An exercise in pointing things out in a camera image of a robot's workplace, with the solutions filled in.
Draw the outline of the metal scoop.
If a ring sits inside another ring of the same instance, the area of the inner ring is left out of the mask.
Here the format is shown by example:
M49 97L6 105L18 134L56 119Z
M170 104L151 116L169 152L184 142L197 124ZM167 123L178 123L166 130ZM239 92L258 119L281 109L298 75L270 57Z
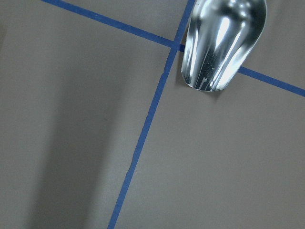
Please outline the metal scoop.
M198 0L187 31L181 73L191 88L223 90L265 26L265 0Z

